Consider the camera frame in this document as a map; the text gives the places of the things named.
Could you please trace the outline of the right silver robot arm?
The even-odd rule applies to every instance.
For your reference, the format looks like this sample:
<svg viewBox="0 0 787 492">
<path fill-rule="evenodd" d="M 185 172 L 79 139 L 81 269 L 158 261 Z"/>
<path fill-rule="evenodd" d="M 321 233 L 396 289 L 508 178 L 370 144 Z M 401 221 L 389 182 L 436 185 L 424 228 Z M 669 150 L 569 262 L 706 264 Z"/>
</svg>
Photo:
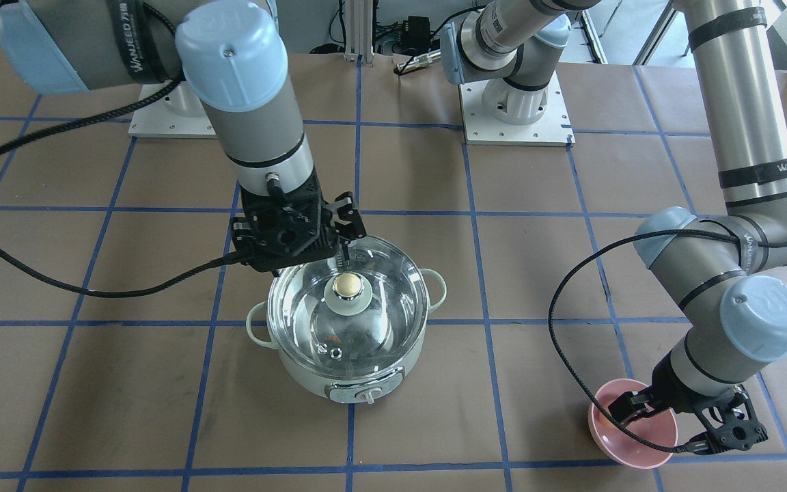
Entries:
<svg viewBox="0 0 787 492">
<path fill-rule="evenodd" d="M 230 228 L 241 264 L 309 264 L 366 235 L 352 193 L 322 196 L 286 47 L 256 3 L 18 1 L 0 8 L 0 47 L 40 94 L 184 76 L 240 184 Z"/>
</svg>

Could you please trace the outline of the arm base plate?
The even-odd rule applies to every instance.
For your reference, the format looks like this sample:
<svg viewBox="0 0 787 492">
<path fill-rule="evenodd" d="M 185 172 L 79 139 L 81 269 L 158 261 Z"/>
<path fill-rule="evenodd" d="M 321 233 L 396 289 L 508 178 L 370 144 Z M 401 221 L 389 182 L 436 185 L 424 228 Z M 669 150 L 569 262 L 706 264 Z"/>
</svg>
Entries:
<svg viewBox="0 0 787 492">
<path fill-rule="evenodd" d="M 565 147 L 575 143 L 556 72 L 546 87 L 535 92 L 519 90 L 503 79 L 469 82 L 458 89 L 468 144 Z"/>
<path fill-rule="evenodd" d="M 187 82 L 132 115 L 128 134 L 137 138 L 216 138 L 199 96 Z"/>
</svg>

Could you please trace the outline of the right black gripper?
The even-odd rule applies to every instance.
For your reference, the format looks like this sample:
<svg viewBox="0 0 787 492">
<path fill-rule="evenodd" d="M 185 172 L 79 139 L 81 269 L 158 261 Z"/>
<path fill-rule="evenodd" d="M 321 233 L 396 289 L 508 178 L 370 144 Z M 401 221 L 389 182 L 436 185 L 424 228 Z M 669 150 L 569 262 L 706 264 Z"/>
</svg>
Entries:
<svg viewBox="0 0 787 492">
<path fill-rule="evenodd" d="M 326 260 L 340 244 L 365 238 L 353 192 L 340 194 L 331 211 L 325 208 L 318 177 L 309 175 L 290 193 L 261 196 L 240 188 L 243 216 L 232 218 L 232 262 L 259 272 Z"/>
</svg>

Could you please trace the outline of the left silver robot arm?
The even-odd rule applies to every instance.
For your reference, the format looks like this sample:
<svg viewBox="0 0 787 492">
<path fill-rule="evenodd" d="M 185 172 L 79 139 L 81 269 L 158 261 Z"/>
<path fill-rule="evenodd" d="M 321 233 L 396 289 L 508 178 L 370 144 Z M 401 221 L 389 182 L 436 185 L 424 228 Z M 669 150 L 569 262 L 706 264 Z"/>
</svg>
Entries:
<svg viewBox="0 0 787 492">
<path fill-rule="evenodd" d="M 577 128 L 574 149 L 469 151 L 477 227 L 507 442 L 514 458 L 600 457 L 587 396 L 549 338 L 504 318 L 546 318 L 565 273 L 631 236 L 666 206 L 693 226 L 787 239 L 787 180 L 719 189 L 718 172 L 787 158 L 787 127 L 765 28 L 703 44 L 696 69 L 562 64 L 557 76 Z M 555 332 L 588 388 L 649 383 L 678 341 L 732 352 L 718 322 L 737 277 L 733 245 L 676 239 L 644 267 L 631 244 L 587 265 L 555 308 Z"/>
</svg>

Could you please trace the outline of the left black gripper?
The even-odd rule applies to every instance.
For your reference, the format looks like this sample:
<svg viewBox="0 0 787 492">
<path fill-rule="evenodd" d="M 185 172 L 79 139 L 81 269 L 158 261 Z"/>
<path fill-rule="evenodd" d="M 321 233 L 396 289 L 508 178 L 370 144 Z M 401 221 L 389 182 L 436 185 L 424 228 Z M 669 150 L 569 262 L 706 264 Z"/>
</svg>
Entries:
<svg viewBox="0 0 787 492">
<path fill-rule="evenodd" d="M 748 451 L 769 439 L 768 430 L 756 417 L 749 392 L 740 384 L 706 396 L 686 387 L 671 366 L 657 366 L 648 389 L 628 390 L 607 407 L 613 420 L 631 423 L 672 410 L 696 416 L 705 428 L 676 452 L 708 455 L 728 450 Z"/>
</svg>

